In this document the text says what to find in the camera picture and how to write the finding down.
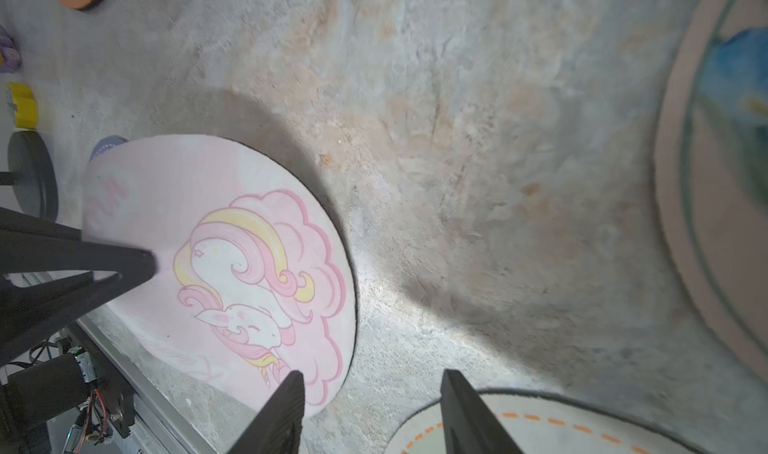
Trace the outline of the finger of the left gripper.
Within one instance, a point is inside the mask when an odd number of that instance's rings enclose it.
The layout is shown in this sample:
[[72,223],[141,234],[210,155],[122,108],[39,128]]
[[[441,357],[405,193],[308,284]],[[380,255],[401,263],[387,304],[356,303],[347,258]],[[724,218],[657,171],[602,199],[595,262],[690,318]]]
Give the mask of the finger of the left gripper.
[[1,210],[1,362],[151,280],[146,250],[87,242],[68,226]]

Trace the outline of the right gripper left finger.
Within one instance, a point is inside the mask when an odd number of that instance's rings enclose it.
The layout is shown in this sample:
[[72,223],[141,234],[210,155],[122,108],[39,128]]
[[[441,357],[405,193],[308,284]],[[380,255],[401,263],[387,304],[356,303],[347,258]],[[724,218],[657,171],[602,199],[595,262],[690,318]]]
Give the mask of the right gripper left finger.
[[304,376],[290,371],[228,451],[229,454],[296,454],[305,415]]

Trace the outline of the pink unicorn coaster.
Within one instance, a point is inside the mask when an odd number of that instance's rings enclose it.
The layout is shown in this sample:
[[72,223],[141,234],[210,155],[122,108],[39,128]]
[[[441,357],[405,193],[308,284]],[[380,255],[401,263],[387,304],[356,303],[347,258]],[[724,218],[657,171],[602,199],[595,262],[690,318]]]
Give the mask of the pink unicorn coaster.
[[109,308],[157,359],[254,410],[293,371],[308,415],[340,391],[350,262],[315,196],[268,156],[202,134],[110,148],[86,166],[82,233],[154,255],[152,279]]

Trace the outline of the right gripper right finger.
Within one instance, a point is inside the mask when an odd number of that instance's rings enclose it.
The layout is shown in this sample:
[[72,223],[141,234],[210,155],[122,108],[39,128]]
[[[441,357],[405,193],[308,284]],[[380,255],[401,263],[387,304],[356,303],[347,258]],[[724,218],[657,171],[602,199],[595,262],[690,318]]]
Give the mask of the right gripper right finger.
[[459,370],[444,371],[440,392],[448,454],[523,453]]

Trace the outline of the pink tulip flower coaster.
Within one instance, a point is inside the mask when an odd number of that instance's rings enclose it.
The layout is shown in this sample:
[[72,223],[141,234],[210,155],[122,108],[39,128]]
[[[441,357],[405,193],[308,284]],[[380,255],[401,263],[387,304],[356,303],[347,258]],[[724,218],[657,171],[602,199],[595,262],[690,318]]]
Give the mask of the pink tulip flower coaster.
[[767,0],[700,0],[654,149],[662,230],[706,324],[767,373]]

